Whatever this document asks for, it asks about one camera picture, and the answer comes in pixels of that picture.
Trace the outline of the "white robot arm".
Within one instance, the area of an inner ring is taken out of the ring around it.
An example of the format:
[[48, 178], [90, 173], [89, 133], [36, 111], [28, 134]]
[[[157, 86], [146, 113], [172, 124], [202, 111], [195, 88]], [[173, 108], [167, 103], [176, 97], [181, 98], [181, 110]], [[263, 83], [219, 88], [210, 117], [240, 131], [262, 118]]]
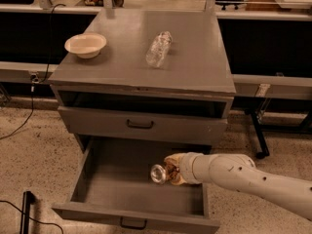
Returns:
[[312, 182], [259, 170], [244, 154], [176, 153], [164, 159], [167, 179], [174, 185], [213, 183], [258, 196], [312, 220]]

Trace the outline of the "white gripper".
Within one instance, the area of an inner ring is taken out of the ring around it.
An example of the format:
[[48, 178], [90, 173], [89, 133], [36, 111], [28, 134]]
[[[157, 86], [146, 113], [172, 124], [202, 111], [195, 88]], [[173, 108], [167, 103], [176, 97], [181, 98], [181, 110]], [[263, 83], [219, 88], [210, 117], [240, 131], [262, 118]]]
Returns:
[[172, 185], [199, 184], [200, 181], [195, 177], [193, 172], [193, 165], [202, 153], [188, 152], [188, 153], [175, 153], [167, 156], [164, 162], [167, 167], [178, 167], [180, 176], [172, 176]]

